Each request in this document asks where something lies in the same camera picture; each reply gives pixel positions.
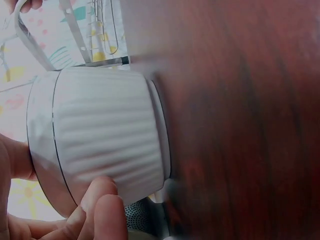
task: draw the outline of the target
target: speaker grille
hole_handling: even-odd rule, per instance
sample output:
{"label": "speaker grille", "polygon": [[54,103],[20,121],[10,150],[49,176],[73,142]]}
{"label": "speaker grille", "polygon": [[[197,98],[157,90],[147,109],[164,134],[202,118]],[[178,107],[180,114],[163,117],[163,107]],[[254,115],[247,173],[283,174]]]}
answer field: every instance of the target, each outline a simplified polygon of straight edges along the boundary
{"label": "speaker grille", "polygon": [[147,199],[142,199],[126,206],[125,216],[128,229],[155,235],[155,228]]}

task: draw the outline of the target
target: hand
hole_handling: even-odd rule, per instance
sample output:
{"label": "hand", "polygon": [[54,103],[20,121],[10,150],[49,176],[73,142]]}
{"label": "hand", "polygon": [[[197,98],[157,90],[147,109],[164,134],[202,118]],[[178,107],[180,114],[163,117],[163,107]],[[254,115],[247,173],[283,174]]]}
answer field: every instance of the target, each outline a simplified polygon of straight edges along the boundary
{"label": "hand", "polygon": [[98,177],[80,206],[55,222],[27,220],[7,213],[11,179],[34,180],[29,148],[0,134],[0,240],[127,240],[125,210],[116,184]]}
{"label": "hand", "polygon": [[[8,5],[9,12],[12,14],[15,10],[15,6],[18,0],[4,0]],[[28,0],[21,8],[22,13],[27,13],[30,9],[38,9],[42,6],[43,0]]]}

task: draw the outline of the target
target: yellow floral pattern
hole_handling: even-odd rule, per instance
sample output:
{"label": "yellow floral pattern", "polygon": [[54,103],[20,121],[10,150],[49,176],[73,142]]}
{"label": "yellow floral pattern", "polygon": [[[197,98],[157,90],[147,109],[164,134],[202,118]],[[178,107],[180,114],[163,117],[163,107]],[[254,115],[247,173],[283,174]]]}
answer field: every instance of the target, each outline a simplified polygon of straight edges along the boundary
{"label": "yellow floral pattern", "polygon": [[13,179],[12,187],[10,189],[10,195],[16,195],[15,204],[22,205],[27,204],[29,209],[29,214],[33,219],[37,219],[38,212],[36,204],[43,204],[47,207],[51,207],[51,204],[47,200],[44,192],[42,191],[40,185],[36,181],[27,181],[21,179]]}

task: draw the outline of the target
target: wood grain surface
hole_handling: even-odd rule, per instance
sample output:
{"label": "wood grain surface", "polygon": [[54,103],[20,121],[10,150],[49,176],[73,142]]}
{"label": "wood grain surface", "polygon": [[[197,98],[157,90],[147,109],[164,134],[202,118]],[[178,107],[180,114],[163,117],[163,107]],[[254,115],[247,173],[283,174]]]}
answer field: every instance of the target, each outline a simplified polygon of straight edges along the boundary
{"label": "wood grain surface", "polygon": [[320,239],[320,1],[120,2],[165,107],[172,235]]}

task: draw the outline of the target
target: fingernail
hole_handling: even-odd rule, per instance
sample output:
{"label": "fingernail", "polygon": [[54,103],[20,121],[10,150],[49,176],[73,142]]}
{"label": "fingernail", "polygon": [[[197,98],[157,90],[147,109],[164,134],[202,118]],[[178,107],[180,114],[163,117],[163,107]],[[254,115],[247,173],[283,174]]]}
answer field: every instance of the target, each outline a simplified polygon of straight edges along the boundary
{"label": "fingernail", "polygon": [[88,211],[88,200],[87,200],[86,195],[84,195],[84,197],[82,198],[80,206],[83,209],[83,211],[85,211],[85,212]]}

